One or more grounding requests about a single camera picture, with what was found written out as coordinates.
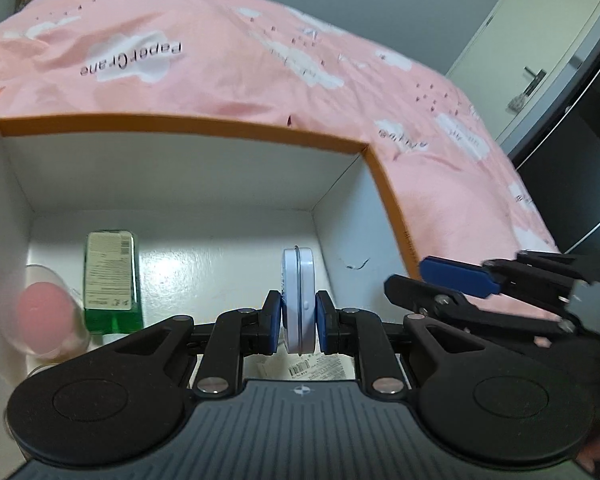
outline open box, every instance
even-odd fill
[[[27,264],[81,293],[84,243],[99,229],[136,235],[146,326],[259,308],[295,245],[312,249],[316,288],[338,308],[404,315],[382,283],[406,274],[411,249],[361,142],[191,118],[1,120],[0,309],[23,290]],[[0,334],[0,479],[23,461],[2,414],[29,368]]]

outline barcode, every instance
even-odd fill
[[[289,367],[289,373],[292,377],[295,377],[297,375],[300,375],[305,370],[308,370],[309,368],[311,368],[309,366],[309,361],[300,361],[298,364]]]

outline ribbed gray surface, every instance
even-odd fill
[[[14,480],[585,480],[575,464],[487,470],[432,443],[402,404],[365,397],[357,383],[250,381],[235,399],[204,402],[163,448],[109,470],[30,462]]]

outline green bottle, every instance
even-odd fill
[[[94,231],[84,255],[84,322],[94,334],[131,334],[144,327],[136,240],[129,231]]]

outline label sticker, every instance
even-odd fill
[[[265,379],[277,381],[344,381],[356,378],[353,358],[322,353],[303,356],[287,354],[283,349],[258,368]]]
[[[132,242],[129,232],[89,234],[84,270],[85,308],[131,310]]]

